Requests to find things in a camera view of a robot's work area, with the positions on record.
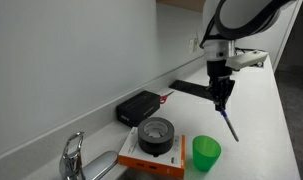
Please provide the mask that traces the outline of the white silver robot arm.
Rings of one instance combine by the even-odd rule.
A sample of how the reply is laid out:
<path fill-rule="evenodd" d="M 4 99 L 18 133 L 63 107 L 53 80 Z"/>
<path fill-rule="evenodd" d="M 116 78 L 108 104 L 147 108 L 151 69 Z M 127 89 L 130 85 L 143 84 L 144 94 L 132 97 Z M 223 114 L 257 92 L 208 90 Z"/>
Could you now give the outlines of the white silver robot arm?
<path fill-rule="evenodd" d="M 207 61 L 206 91 L 217 111 L 224 111 L 238 71 L 264 62 L 267 53 L 253 50 L 235 54 L 235 41 L 269 29 L 280 12 L 295 0 L 206 0 L 203 6 L 205 33 L 200 43 Z"/>

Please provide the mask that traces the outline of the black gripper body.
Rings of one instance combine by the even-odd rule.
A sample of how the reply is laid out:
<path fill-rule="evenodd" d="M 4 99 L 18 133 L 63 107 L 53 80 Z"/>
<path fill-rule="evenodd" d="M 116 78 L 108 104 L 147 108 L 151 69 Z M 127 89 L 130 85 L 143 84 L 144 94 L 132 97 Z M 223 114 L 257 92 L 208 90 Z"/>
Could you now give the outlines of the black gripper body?
<path fill-rule="evenodd" d="M 226 66 L 225 60 L 208 61 L 207 74 L 209 80 L 209 91 L 214 101 L 222 105 L 222 98 L 231 95 L 235 81 L 230 79 L 232 69 Z"/>

